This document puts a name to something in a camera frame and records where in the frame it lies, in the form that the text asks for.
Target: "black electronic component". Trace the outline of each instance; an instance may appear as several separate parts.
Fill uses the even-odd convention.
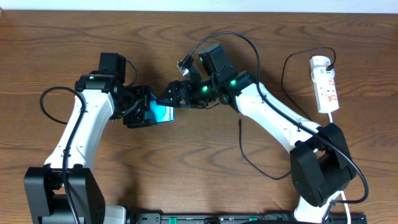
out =
[[[298,222],[291,213],[266,214],[212,214],[212,215],[163,215],[158,213],[140,213],[134,215],[140,224],[306,224]],[[327,224],[346,224],[345,215],[328,216]],[[366,215],[351,214],[351,224],[367,224]]]
[[[156,125],[156,119],[150,111],[150,102],[155,100],[150,86],[133,86],[128,90],[135,102],[123,111],[123,124],[128,128],[143,128]]]
[[[61,169],[30,167],[24,184],[34,224],[74,223],[66,195],[56,194],[62,186]],[[70,193],[80,223],[103,223],[105,199],[89,168],[67,170]]]
[[[193,82],[199,82],[201,80],[200,73],[193,66],[193,59],[189,57],[184,62],[178,62],[177,68],[181,71],[182,75],[186,78],[189,78]]]
[[[219,43],[199,52],[199,57],[207,75],[215,75],[218,83],[224,83],[238,75],[234,64],[229,60],[228,54]]]
[[[320,136],[339,147],[349,159],[349,153],[343,132],[335,124],[321,128]],[[319,159],[314,149],[325,152]],[[311,137],[305,142],[298,142],[290,152],[292,180],[299,194],[312,206],[321,207],[336,191],[347,188],[356,172],[344,157]]]
[[[157,104],[204,109],[209,103],[219,99],[220,103],[237,109],[234,97],[239,96],[241,90],[254,83],[256,79],[246,71],[238,74],[220,44],[205,48],[199,56],[210,78],[195,81],[190,77],[190,80],[171,82],[157,99]],[[186,66],[187,69],[194,68],[192,57],[189,56],[187,60],[183,65],[183,62],[180,62],[181,66]]]
[[[98,71],[92,71],[91,74],[99,72],[102,75],[114,75],[121,83],[124,83],[126,77],[126,58],[118,53],[101,53],[99,58]]]

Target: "power outlet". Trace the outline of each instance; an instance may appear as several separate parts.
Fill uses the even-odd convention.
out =
[[[331,113],[339,108],[334,80],[335,70],[326,70],[330,63],[330,59],[325,56],[314,56],[310,60],[311,79],[319,113]]]

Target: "wire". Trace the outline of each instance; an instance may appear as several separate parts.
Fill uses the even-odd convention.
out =
[[[328,113],[329,116],[329,123],[333,123],[333,118],[331,117],[331,112]]]
[[[362,196],[362,198],[357,199],[357,200],[332,200],[330,203],[361,203],[364,202],[369,195],[369,185],[368,182],[366,181],[365,176],[363,175],[363,173],[361,172],[361,170],[359,169],[359,167],[350,159],[346,156],[346,154],[342,153],[341,150],[339,150],[336,146],[334,146],[332,143],[330,143],[328,140],[326,140],[325,138],[321,137],[320,135],[318,135],[317,133],[314,133],[312,130],[308,129],[307,127],[303,126],[302,123],[297,122],[296,120],[294,120],[293,118],[291,118],[290,116],[287,116],[286,114],[284,114],[283,112],[281,112],[281,110],[279,110],[277,107],[275,107],[268,99],[267,97],[262,93],[261,89],[260,89],[260,56],[259,56],[259,52],[257,51],[256,46],[249,40],[247,39],[245,36],[243,36],[242,34],[238,34],[235,32],[219,32],[219,33],[215,33],[215,34],[211,34],[208,37],[205,37],[203,40],[201,40],[194,48],[193,50],[183,59],[183,63],[185,63],[186,59],[189,58],[194,51],[196,51],[196,49],[202,44],[204,43],[204,41],[212,38],[212,37],[216,37],[218,35],[224,35],[224,34],[231,34],[231,35],[236,35],[242,39],[244,39],[252,48],[254,53],[256,54],[256,60],[257,60],[257,91],[261,97],[261,99],[267,103],[267,105],[273,109],[276,113],[278,113],[279,115],[281,115],[283,118],[285,118],[287,121],[291,122],[293,125],[297,126],[299,129],[311,134],[314,138],[316,138],[322,145],[329,147],[330,149],[334,150],[336,153],[340,154],[344,159],[346,159],[348,161],[348,163],[354,168],[354,170],[358,173],[359,177],[362,180],[362,183],[364,185],[364,195]],[[333,60],[333,64],[329,65],[328,68],[326,68],[327,70],[331,70],[333,68],[334,63],[336,62],[336,56]]]
[[[346,200],[346,195],[344,194],[344,191],[341,191],[340,194],[341,194],[341,199]],[[348,204],[344,203],[344,208],[346,209],[346,214],[347,214],[347,224],[351,224],[351,214],[349,213]]]
[[[130,84],[126,85],[126,88],[130,88],[130,87],[133,87],[133,86],[136,84],[136,82],[137,82],[138,70],[137,70],[136,67],[132,64],[132,62],[131,62],[130,60],[126,60],[126,62],[131,66],[131,68],[132,68],[132,69],[135,71],[135,73],[136,73],[136,76],[134,77],[134,80],[133,80]]]
[[[211,106],[211,107],[207,107],[207,108],[205,108],[206,110],[208,110],[208,109],[212,109],[212,108],[214,108],[214,107],[216,107],[216,106],[218,106],[218,105],[220,105],[221,103],[216,103],[215,105],[213,105],[213,106]]]
[[[329,69],[329,70],[333,69],[333,66],[334,66],[335,63],[336,63],[336,52],[335,52],[335,50],[334,50],[333,48],[331,48],[331,47],[317,47],[317,48],[313,48],[313,49],[302,50],[302,51],[299,51],[299,52],[296,52],[296,53],[292,53],[291,55],[289,55],[289,56],[286,58],[286,60],[285,60],[284,67],[283,67],[283,69],[282,69],[282,77],[281,77],[281,79],[280,79],[280,87],[282,88],[282,91],[285,93],[285,96],[290,100],[290,102],[292,102],[292,103],[294,104],[294,106],[296,106],[303,114],[305,114],[306,117],[308,117],[310,121],[312,121],[310,115],[309,115],[303,108],[301,108],[301,107],[293,100],[293,98],[290,97],[289,94],[287,94],[286,90],[284,89],[284,77],[285,77],[286,64],[287,64],[287,61],[289,60],[289,58],[291,58],[291,56],[298,55],[298,54],[302,54],[302,53],[311,52],[311,51],[314,51],[314,50],[331,50],[331,51],[333,52],[333,56],[334,56],[334,57],[333,57],[333,63],[332,63],[331,65],[328,66],[327,70],[328,70],[328,69]]]
[[[56,122],[61,123],[61,124],[67,124],[66,122],[59,121],[59,120],[53,118],[44,109],[44,106],[43,106],[44,96],[47,95],[48,93],[50,93],[51,91],[54,91],[54,90],[66,90],[66,91],[69,91],[69,92],[73,93],[81,102],[80,114],[79,114],[79,117],[77,118],[75,126],[72,129],[72,132],[70,133],[67,145],[66,145],[65,149],[63,150],[63,159],[62,159],[62,181],[63,181],[63,186],[65,188],[65,194],[67,196],[68,204],[69,204],[70,210],[72,212],[73,219],[75,220],[76,224],[80,224],[79,217],[78,217],[77,212],[76,212],[76,207],[75,207],[75,204],[73,203],[72,195],[71,195],[70,189],[69,189],[69,181],[68,181],[68,176],[67,176],[67,162],[68,162],[68,157],[70,156],[69,155],[70,145],[72,144],[73,138],[75,137],[75,134],[76,134],[76,131],[77,131],[78,127],[79,127],[79,124],[80,124],[81,120],[83,119],[83,115],[84,115],[84,113],[86,111],[86,104],[85,104],[85,102],[83,100],[83,97],[81,97],[81,95],[78,92],[76,92],[75,90],[72,90],[71,88],[64,87],[64,86],[56,86],[56,87],[49,88],[48,90],[45,90],[42,93],[42,95],[40,96],[40,108],[42,109],[43,113],[48,118],[52,119],[53,121],[56,121]]]
[[[127,115],[129,115],[134,109],[136,109],[136,107],[138,106],[138,104],[139,103],[141,103],[142,102],[142,99],[138,99],[138,100],[136,100],[136,102],[132,105],[132,106],[130,106],[130,108],[128,109],[128,110],[126,110],[126,111],[123,111],[123,116],[127,116]]]
[[[243,147],[242,147],[242,119],[241,118],[239,118],[239,146],[241,148],[243,159],[245,159],[250,165],[252,165],[258,172],[260,172],[262,175],[270,178],[271,180],[282,180],[283,178],[287,177],[290,173],[292,173],[292,171],[289,171],[288,173],[286,173],[282,177],[272,177],[272,176],[266,174],[265,172],[263,172],[262,170],[260,170],[252,162],[250,162],[250,160],[243,153]]]

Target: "white robotic arm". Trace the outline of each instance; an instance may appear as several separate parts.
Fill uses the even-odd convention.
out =
[[[71,169],[74,165],[80,164],[82,167],[90,168],[93,172],[98,144],[105,124],[114,112],[114,103],[111,94],[103,93],[101,90],[83,90],[80,95],[86,103],[86,111],[73,138],[67,168]],[[80,108],[81,102],[76,96],[75,106],[67,127],[55,150],[45,161],[45,165],[49,165],[53,169],[62,168],[63,150],[79,117]]]
[[[261,91],[267,96],[267,99],[278,109],[280,109],[284,114],[290,116],[291,118],[301,122],[304,126],[311,129],[314,132],[318,132],[317,127],[320,125],[309,121],[292,109],[285,106],[277,98],[272,96],[268,90],[260,83]],[[263,102],[262,98],[259,96],[257,91],[257,86],[255,83],[249,85],[241,91],[241,94],[236,97],[236,106],[238,110],[245,116],[250,117],[259,123],[265,130],[267,130],[276,140],[278,140],[281,145],[290,152],[295,147],[297,141],[306,141],[311,135],[305,131],[299,130],[291,122],[287,121],[276,111],[269,107]]]
[[[272,96],[262,83],[260,83],[260,88],[262,93],[267,97],[267,100],[284,114],[296,119],[297,122],[301,122],[303,126],[311,129],[313,132],[318,132],[317,127],[320,126],[318,123],[309,121],[291,110],[277,98]],[[287,121],[279,113],[274,111],[268,104],[264,103],[262,98],[259,96],[255,83],[247,86],[241,91],[241,94],[236,97],[236,105],[243,115],[248,116],[259,123],[265,130],[275,137],[287,152],[290,152],[290,150],[295,148],[295,143],[297,141],[304,142],[312,137],[309,133],[299,130],[291,122]],[[334,193],[330,196],[328,202],[335,199],[339,194],[339,191]],[[328,203],[322,207],[314,207],[304,200],[303,197],[300,197],[298,207],[294,211],[294,216],[296,220],[301,222],[321,223],[322,217],[327,208]]]

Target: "wood grain surface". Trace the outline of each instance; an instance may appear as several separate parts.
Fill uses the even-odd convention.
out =
[[[257,45],[261,82],[288,106],[280,90],[285,58],[313,47],[337,52],[336,87],[340,109],[335,123],[345,133],[351,155],[370,186],[369,199],[351,205],[369,223],[398,219],[398,16],[375,14],[183,13],[4,11],[0,17],[0,223],[31,223],[23,185],[30,166],[41,166],[64,126],[40,111],[39,96],[51,86],[73,87],[80,75],[98,67],[101,52],[119,52],[139,70],[138,84],[159,95],[181,80],[175,68],[208,34],[235,31]],[[247,43],[222,36],[239,70],[255,72]],[[309,58],[291,59],[285,87],[320,124]],[[127,69],[127,82],[133,78]],[[45,106],[68,120],[73,97],[58,92]],[[107,203],[164,213],[262,213],[293,210],[299,199],[291,178],[269,180],[241,157],[239,114],[228,106],[178,109],[175,122],[127,129],[105,127],[95,162],[95,178]],[[248,157],[271,175],[290,169],[289,155],[254,121],[243,118]],[[349,199],[361,197],[355,178]],[[336,206],[333,212],[343,212]]]

